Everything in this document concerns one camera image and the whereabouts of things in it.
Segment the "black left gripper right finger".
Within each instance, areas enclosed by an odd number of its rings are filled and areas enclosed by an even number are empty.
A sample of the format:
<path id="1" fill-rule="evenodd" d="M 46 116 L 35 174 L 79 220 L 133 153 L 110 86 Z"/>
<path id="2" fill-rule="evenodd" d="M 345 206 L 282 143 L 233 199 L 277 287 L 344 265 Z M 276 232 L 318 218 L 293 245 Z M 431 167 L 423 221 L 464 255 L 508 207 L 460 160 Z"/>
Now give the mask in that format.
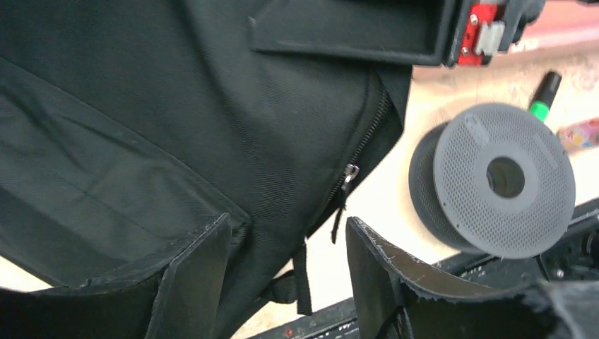
<path id="1" fill-rule="evenodd" d="M 597 338 L 596 282 L 496 289 L 386 241 L 359 218 L 346 246 L 361 338 Z"/>

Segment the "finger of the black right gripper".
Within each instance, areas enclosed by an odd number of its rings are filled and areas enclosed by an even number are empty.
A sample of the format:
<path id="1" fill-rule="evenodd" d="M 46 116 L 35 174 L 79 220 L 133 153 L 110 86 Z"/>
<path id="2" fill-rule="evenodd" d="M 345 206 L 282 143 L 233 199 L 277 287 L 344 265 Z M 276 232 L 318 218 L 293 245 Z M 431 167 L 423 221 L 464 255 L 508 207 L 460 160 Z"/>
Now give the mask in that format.
<path id="1" fill-rule="evenodd" d="M 251 17 L 252 47 L 272 53 L 434 66 L 455 1 L 269 1 Z"/>

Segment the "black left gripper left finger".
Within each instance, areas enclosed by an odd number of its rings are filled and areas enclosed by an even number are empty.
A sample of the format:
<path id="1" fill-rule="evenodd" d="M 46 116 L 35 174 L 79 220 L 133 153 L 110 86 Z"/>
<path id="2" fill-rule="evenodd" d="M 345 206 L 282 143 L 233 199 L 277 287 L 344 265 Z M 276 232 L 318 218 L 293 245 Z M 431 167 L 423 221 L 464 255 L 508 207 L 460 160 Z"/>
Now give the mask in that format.
<path id="1" fill-rule="evenodd" d="M 210 338 L 229 215 L 79 286 L 1 291 L 2 338 Z"/>

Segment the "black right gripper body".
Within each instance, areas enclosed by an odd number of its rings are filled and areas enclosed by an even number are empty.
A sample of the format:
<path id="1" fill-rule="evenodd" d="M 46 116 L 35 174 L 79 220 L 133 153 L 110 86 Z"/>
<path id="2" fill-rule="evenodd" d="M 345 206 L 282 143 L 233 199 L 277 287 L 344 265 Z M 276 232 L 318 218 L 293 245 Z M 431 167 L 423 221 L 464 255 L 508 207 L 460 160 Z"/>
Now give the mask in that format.
<path id="1" fill-rule="evenodd" d="M 446 56 L 447 66 L 486 66 L 505 54 L 534 23 L 544 1 L 460 1 Z"/>

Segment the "black student backpack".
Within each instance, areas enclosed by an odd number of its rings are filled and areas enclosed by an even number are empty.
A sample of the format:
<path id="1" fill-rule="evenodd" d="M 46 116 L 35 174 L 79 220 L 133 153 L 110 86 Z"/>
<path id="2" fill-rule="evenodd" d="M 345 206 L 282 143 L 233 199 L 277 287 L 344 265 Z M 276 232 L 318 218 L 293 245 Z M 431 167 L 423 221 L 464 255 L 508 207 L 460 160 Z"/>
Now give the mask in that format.
<path id="1" fill-rule="evenodd" d="M 403 132 L 412 64 L 256 51 L 269 1 L 2 1 L 1 255 L 91 278 L 229 215 L 210 338 L 311 309 L 305 240 Z"/>

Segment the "red treehouse paperback book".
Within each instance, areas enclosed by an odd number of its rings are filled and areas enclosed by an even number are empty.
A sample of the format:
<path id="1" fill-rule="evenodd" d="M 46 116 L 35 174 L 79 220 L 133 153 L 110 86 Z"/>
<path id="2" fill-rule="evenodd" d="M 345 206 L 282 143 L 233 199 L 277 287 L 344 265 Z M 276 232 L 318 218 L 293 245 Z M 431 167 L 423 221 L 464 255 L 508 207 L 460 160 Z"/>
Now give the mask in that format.
<path id="1" fill-rule="evenodd" d="M 568 153 L 598 147 L 598 118 L 580 121 L 557 131 L 560 143 Z"/>

